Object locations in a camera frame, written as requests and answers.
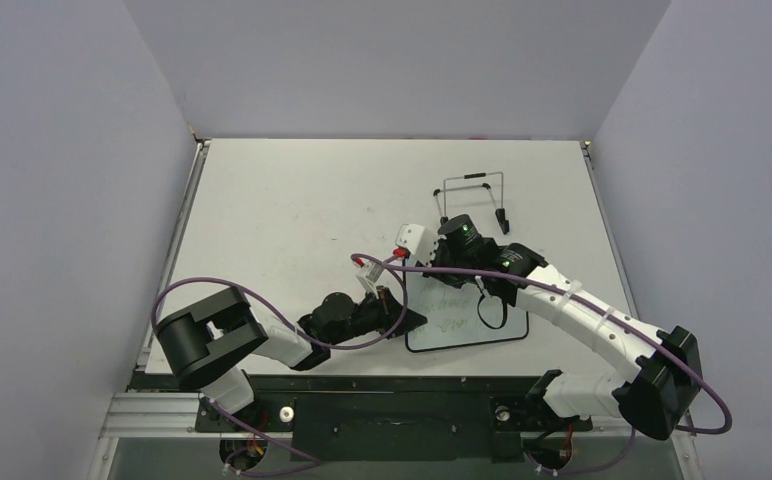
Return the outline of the black framed whiteboard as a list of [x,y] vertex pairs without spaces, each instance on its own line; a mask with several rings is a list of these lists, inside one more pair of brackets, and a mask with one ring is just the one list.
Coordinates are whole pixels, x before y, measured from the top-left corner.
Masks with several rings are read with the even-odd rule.
[[406,348],[422,353],[521,340],[529,333],[529,314],[502,299],[481,293],[469,282],[447,286],[420,274],[407,276],[409,308],[427,323],[405,335]]

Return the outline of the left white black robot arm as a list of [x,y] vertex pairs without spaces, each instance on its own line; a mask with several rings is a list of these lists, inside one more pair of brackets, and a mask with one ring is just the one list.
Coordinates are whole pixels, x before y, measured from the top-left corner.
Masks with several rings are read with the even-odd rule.
[[378,286],[359,301],[331,293],[292,327],[278,326],[258,320],[246,296],[227,287],[169,314],[154,333],[179,388],[202,393],[234,429],[247,430],[259,420],[261,406],[238,366],[247,356],[308,371],[329,360],[335,346],[370,333],[392,339],[427,322]]

